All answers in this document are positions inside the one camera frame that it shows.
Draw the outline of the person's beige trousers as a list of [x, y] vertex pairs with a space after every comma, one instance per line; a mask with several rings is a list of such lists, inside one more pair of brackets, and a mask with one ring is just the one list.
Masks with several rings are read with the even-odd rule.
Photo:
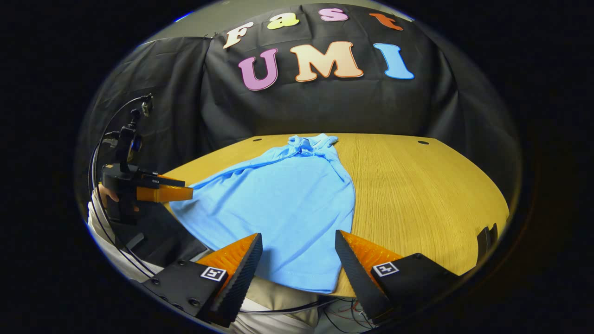
[[289, 313], [289, 309], [317, 302], [318, 298], [318, 294], [285, 287], [263, 278], [255, 277], [248, 288], [240, 310], [241, 313], [253, 313], [257, 315], [291, 314]]

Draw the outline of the light blue T-shirt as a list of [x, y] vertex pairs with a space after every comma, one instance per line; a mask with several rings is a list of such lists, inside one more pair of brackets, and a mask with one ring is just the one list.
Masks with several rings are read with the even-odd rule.
[[355, 211], [355, 188], [338, 141], [325, 134], [289, 137], [284, 146], [192, 184], [193, 197], [170, 203], [170, 209], [213, 251], [260, 233], [258, 277], [333, 293], [342, 266], [336, 231], [351, 231]]

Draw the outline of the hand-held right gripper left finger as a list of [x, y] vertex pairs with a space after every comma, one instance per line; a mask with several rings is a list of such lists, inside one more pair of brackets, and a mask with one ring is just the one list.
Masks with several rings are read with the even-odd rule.
[[228, 328], [236, 320], [263, 252], [253, 233], [197, 261], [179, 260], [144, 282], [144, 291], [199, 321]]

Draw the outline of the black chair back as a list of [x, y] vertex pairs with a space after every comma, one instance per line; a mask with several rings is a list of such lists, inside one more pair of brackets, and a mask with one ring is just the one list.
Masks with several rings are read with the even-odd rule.
[[484, 227], [477, 235], [477, 264], [479, 264], [486, 254], [492, 249], [498, 241], [498, 225]]

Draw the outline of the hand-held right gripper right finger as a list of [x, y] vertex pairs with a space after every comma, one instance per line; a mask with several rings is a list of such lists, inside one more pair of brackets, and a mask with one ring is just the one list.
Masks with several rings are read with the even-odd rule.
[[403, 257], [343, 230], [336, 231], [335, 250], [375, 325], [427, 308], [463, 279], [420, 252]]

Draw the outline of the black backdrop cloth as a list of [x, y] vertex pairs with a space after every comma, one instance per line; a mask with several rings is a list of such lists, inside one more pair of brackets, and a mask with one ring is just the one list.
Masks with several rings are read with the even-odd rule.
[[102, 82], [83, 118], [74, 192], [101, 132], [119, 129], [134, 97], [154, 95], [141, 123], [140, 164], [168, 172], [261, 135], [369, 133], [429, 137], [475, 163], [509, 208], [517, 205], [521, 149], [513, 119], [488, 78], [425, 23], [350, 4], [241, 13], [213, 37], [161, 32], [134, 47]]

